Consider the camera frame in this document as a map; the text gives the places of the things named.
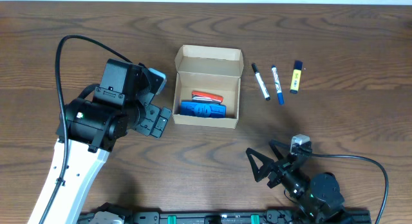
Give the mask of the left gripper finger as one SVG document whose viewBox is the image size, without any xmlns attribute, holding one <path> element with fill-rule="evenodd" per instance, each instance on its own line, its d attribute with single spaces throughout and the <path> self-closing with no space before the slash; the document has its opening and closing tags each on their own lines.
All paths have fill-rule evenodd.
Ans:
<svg viewBox="0 0 412 224">
<path fill-rule="evenodd" d="M 155 138 L 160 138 L 162 136 L 171 115 L 172 111 L 169 108 L 163 107 L 160 109 L 158 107 L 153 114 L 154 124 L 151 130 L 151 136 Z"/>
<path fill-rule="evenodd" d="M 145 136 L 161 136 L 161 130 L 156 128 L 160 108 L 152 104 L 145 109 L 146 114 L 141 123 L 135 125 L 133 130 Z"/>
</svg>

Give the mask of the red stapler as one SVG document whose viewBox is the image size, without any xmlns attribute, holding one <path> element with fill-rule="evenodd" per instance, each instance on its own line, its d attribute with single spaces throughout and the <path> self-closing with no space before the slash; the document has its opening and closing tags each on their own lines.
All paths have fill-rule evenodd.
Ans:
<svg viewBox="0 0 412 224">
<path fill-rule="evenodd" d="M 195 102 L 206 102 L 206 103 L 215 103 L 215 104 L 221 104 L 223 102 L 222 96 L 215 95 L 212 93 L 193 91 L 191 95 L 192 95 L 192 100 Z"/>
</svg>

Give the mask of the blue whiteboard marker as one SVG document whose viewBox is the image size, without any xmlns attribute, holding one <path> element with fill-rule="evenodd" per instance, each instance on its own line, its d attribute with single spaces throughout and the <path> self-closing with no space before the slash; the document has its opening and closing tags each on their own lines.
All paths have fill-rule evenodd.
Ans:
<svg viewBox="0 0 412 224">
<path fill-rule="evenodd" d="M 279 79 L 279 75 L 278 75 L 276 66 L 272 65 L 271 71 L 272 71 L 273 78 L 274 78 L 274 84 L 275 84 L 275 87 L 276 87 L 276 93 L 277 93 L 277 98 L 278 98 L 279 104 L 283 105 L 285 102 L 284 102 L 283 92 L 282 92 L 282 89 L 281 89 L 280 79 Z"/>
</svg>

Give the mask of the yellow highlighter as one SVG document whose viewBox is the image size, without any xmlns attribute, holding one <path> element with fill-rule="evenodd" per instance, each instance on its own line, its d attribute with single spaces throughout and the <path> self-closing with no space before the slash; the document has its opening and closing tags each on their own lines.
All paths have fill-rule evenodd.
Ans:
<svg viewBox="0 0 412 224">
<path fill-rule="evenodd" d="M 290 92 L 292 94 L 298 94 L 302 68 L 303 68 L 303 63 L 301 61 L 294 62 L 292 80 L 290 84 Z"/>
</svg>

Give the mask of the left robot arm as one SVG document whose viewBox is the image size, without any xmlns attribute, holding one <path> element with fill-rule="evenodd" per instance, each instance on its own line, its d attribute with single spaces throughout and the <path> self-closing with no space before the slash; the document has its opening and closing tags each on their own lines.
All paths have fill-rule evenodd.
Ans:
<svg viewBox="0 0 412 224">
<path fill-rule="evenodd" d="M 75 223 L 115 142 L 136 131 L 160 138 L 171 110 L 152 105 L 167 79 L 143 64 L 109 59 L 99 84 L 64 105 L 46 182 L 30 223 Z"/>
</svg>

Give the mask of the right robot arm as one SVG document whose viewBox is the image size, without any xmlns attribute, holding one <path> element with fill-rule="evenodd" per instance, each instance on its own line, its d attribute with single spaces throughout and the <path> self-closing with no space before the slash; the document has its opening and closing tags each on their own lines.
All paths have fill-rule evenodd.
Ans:
<svg viewBox="0 0 412 224">
<path fill-rule="evenodd" d="M 277 161 L 251 148 L 246 150 L 255 181 L 268 178 L 267 186 L 271 189 L 281 184 L 303 213 L 298 219 L 301 223 L 354 223 L 355 218 L 344 208 L 335 176 L 321 173 L 309 178 L 301 170 L 312 155 L 312 142 L 293 139 L 286 156 L 277 149 L 280 145 L 275 140 L 270 142 Z"/>
</svg>

